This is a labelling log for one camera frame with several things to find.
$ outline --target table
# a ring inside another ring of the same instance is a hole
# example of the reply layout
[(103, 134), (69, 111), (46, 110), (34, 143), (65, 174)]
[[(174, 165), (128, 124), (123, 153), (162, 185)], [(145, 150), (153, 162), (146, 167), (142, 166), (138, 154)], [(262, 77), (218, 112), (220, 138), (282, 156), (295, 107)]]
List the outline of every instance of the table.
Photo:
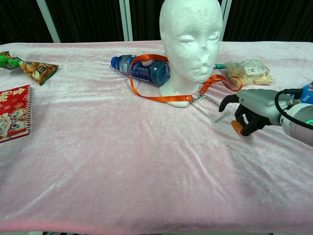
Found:
[[(21, 70), (0, 70), (1, 90), (30, 84), (35, 94), (31, 134), (0, 145), (1, 232), (313, 231), (311, 147), (278, 126), (238, 136), (235, 104), (213, 123), (191, 105), (140, 98), (111, 68), (116, 55), (164, 55), (160, 41), (5, 50), (60, 67), (43, 86)], [(260, 59), (276, 79), (261, 88), (279, 91), (313, 80), (312, 55), (312, 43), (221, 42), (217, 63)], [(232, 92), (214, 84), (208, 94), (220, 102)]]

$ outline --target black cable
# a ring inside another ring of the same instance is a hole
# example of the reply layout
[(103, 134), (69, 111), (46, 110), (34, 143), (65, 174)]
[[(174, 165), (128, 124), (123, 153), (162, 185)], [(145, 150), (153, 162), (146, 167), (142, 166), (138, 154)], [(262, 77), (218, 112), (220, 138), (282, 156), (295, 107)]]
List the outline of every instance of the black cable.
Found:
[(278, 98), (281, 94), (294, 94), (295, 97), (299, 97), (301, 94), (302, 94), (302, 89), (285, 89), (283, 91), (280, 91), (276, 94), (275, 96), (275, 106), (276, 106), (276, 109), (278, 110), (278, 112), (284, 116), (285, 118), (287, 118), (288, 120), (294, 122), (295, 124), (298, 124), (300, 126), (303, 126), (305, 128), (308, 128), (308, 129), (311, 129), (313, 130), (313, 126), (312, 125), (308, 125), (306, 124), (305, 122), (302, 122), (300, 120), (297, 120), (295, 118), (293, 118), (292, 116), (288, 115), (286, 112), (284, 112), (284, 110), (282, 110), (282, 108), (279, 106), (279, 103), (278, 103)]

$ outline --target red notebook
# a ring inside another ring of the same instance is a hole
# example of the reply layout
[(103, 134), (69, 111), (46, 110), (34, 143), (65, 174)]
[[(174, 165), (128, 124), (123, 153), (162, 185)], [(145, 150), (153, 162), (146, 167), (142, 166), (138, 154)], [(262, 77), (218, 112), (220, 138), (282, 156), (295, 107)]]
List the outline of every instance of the red notebook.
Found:
[(31, 86), (0, 92), (0, 142), (29, 135), (32, 130)]

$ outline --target snack bag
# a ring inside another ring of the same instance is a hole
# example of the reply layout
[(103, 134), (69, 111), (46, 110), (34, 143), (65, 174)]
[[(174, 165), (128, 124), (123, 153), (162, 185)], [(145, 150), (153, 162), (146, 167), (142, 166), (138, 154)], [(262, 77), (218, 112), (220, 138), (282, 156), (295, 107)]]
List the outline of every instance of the snack bag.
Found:
[(242, 80), (243, 85), (269, 85), (275, 82), (271, 77), (269, 69), (260, 60), (244, 60), (241, 63), (225, 63), (226, 71), (230, 81), (240, 86), (238, 77)]
[(43, 85), (58, 69), (58, 65), (30, 61), (21, 61), (20, 67), (31, 79), (40, 85)]

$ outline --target plastic water bottle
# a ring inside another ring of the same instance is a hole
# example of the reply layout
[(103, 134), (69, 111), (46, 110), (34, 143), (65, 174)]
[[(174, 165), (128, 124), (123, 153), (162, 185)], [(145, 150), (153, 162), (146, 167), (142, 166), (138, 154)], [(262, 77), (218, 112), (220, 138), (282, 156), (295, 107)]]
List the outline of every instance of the plastic water bottle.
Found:
[[(129, 68), (136, 55), (121, 55), (111, 59), (111, 66), (125, 76), (129, 76)], [(133, 78), (162, 86), (171, 76), (170, 66), (165, 61), (139, 61), (132, 68)]]

